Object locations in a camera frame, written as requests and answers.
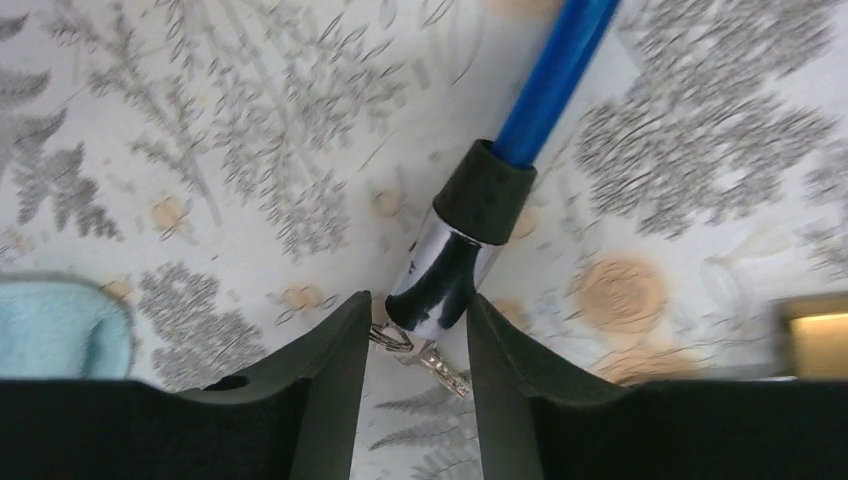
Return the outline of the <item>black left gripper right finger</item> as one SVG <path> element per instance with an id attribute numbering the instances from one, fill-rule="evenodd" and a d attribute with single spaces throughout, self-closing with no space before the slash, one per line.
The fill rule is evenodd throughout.
<path id="1" fill-rule="evenodd" d="M 487 479 L 843 479 L 847 386 L 661 380 L 577 367 L 484 297 L 467 311 Z"/>

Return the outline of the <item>blue cable lock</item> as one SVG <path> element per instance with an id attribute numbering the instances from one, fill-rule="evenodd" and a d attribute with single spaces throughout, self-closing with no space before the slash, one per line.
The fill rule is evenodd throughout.
<path id="1" fill-rule="evenodd" d="M 434 197 L 370 336 L 407 352 L 450 330 L 509 241 L 530 195 L 534 163 L 566 109 L 618 8 L 565 3 L 494 140 L 475 141 Z"/>

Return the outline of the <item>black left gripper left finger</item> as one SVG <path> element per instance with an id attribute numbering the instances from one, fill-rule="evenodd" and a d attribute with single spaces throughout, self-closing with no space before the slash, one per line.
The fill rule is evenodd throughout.
<path id="1" fill-rule="evenodd" d="M 5 479 L 345 479 L 372 297 L 203 388 L 137 381 L 5 380 Z"/>

